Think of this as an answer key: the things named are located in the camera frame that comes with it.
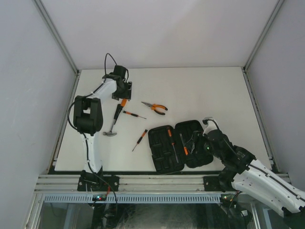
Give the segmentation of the long nose pliers orange handles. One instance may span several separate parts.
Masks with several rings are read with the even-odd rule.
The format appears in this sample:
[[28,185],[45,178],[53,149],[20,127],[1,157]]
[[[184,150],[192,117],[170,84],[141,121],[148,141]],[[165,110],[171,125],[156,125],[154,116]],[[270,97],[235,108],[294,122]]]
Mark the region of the long nose pliers orange handles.
[[158,109],[163,109],[165,111],[168,111],[168,108],[160,105],[160,104],[151,104],[151,103],[147,103],[147,102],[142,102],[142,104],[146,105],[147,107],[149,107],[151,110],[153,110],[154,112],[156,112],[158,115],[165,115],[165,112],[161,112]]

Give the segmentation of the large screwdriver black orange handle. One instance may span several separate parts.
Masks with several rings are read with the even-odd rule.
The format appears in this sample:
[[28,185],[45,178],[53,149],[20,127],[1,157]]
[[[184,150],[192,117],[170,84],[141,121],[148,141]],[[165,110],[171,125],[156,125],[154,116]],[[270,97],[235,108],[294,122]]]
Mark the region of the large screwdriver black orange handle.
[[177,163],[179,163],[179,159],[178,159],[178,155],[177,155],[176,150],[175,150],[175,142],[174,142],[174,138],[173,138],[171,129],[170,129],[169,127],[166,128],[166,129],[167,129],[167,133],[168,133],[169,139],[170,139],[170,141],[171,141],[171,145],[172,145],[173,150],[174,150],[174,154],[175,154],[176,161],[177,161]]

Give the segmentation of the small precision screwdriver orange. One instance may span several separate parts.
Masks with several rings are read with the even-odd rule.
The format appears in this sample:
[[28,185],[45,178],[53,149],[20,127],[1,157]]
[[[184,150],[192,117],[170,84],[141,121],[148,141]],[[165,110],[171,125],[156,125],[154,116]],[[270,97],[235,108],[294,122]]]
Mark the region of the small precision screwdriver orange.
[[142,133],[142,135],[140,136],[140,138],[138,139],[138,141],[136,142],[136,145],[135,145],[134,148],[132,149],[132,152],[135,150],[135,148],[137,147],[137,145],[142,141],[143,137],[146,135],[147,132],[148,132],[148,129],[145,129],[144,132]]

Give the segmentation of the small utility knife orange tip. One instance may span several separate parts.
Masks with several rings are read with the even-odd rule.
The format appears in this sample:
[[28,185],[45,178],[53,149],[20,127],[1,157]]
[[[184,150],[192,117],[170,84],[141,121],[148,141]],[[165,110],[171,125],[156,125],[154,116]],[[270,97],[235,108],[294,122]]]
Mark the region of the small utility knife orange tip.
[[187,155],[189,155],[188,149],[187,149],[187,147],[186,147],[186,145],[185,145],[185,141],[184,141],[183,135],[182,135],[181,133],[180,133],[180,138],[181,138],[181,142],[182,142],[182,145],[183,145],[184,153],[185,153],[185,155],[187,156]]

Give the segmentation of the small screwdriver orange black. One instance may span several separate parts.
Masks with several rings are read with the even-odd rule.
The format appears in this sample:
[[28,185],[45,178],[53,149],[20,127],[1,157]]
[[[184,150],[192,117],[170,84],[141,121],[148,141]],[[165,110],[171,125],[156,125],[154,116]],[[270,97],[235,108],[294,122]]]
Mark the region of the small screwdriver orange black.
[[134,116],[134,117],[138,117],[138,118],[142,118],[142,119],[147,119],[145,117],[142,117],[142,116],[139,116],[138,114],[134,114],[134,113],[130,113],[130,112],[127,112],[127,111],[123,111],[124,114],[127,114],[127,115],[131,115],[131,116]]

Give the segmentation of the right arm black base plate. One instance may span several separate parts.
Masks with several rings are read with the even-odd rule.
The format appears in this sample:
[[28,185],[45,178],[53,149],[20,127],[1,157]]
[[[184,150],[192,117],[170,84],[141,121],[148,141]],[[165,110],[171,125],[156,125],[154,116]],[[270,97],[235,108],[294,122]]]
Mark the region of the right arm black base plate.
[[222,186],[220,184],[219,178],[217,176],[204,176],[203,186],[205,191],[221,191],[226,192],[229,188]]

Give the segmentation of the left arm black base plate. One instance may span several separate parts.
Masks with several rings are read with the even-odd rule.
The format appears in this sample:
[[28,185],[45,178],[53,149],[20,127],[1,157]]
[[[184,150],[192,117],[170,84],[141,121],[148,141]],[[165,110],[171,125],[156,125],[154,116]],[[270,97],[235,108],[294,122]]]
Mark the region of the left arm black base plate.
[[110,185],[115,192],[118,191],[120,183],[120,178],[118,176],[105,176],[103,177],[103,180],[104,181],[91,174],[88,176],[81,176],[78,181],[77,190],[80,192],[107,191]]

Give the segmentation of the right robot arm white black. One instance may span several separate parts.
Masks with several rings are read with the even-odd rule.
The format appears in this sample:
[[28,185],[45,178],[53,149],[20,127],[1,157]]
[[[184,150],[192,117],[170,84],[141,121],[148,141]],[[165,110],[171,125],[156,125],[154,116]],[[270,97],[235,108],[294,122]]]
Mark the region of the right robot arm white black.
[[194,153],[196,145],[221,160],[224,169],[219,185],[224,190],[241,191],[264,203],[281,217],[305,213],[305,193],[266,168],[248,150],[233,145],[220,130],[194,131],[185,147]]

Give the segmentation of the claw hammer orange black handle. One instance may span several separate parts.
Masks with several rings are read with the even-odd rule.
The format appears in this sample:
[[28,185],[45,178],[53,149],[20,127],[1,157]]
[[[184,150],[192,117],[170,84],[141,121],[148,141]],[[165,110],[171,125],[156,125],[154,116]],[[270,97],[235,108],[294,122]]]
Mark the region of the claw hammer orange black handle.
[[113,132],[112,130],[113,130],[114,125],[117,122],[117,119],[118,119],[122,109],[125,107],[127,101],[128,101],[127,99],[122,99],[121,103],[117,104],[111,128],[108,132],[103,132],[104,136],[115,136],[115,135],[117,135],[117,133]]

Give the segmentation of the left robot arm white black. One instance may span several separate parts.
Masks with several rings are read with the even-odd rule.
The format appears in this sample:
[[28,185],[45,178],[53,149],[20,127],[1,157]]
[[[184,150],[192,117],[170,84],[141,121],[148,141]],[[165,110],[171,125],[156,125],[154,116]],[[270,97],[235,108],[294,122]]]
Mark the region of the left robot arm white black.
[[116,135],[112,129],[127,101],[131,100],[132,83],[128,82],[129,70],[121,65],[115,65],[110,74],[102,77],[102,83],[88,95],[78,95],[71,104],[73,122],[69,125],[82,138],[85,150],[85,165],[83,176],[89,176],[88,186],[95,191],[101,190],[106,181],[102,174],[102,159],[99,150],[99,134],[103,126],[102,103],[108,98],[121,100],[115,111],[111,129],[105,136]]

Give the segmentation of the black plastic tool case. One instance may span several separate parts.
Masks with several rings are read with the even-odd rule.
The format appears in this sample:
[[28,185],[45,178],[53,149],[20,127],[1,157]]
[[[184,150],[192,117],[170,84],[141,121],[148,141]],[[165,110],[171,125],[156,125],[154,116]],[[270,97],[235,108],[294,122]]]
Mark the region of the black plastic tool case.
[[[177,163],[167,129],[170,128],[175,150],[178,155]],[[177,123],[174,127],[164,125],[148,131],[149,147],[152,153],[152,160],[158,174],[171,174],[188,168],[197,168],[213,162],[213,156],[196,155],[195,152],[185,155],[180,133],[183,135],[185,143],[191,139],[194,131],[203,131],[203,127],[197,120],[190,120]]]

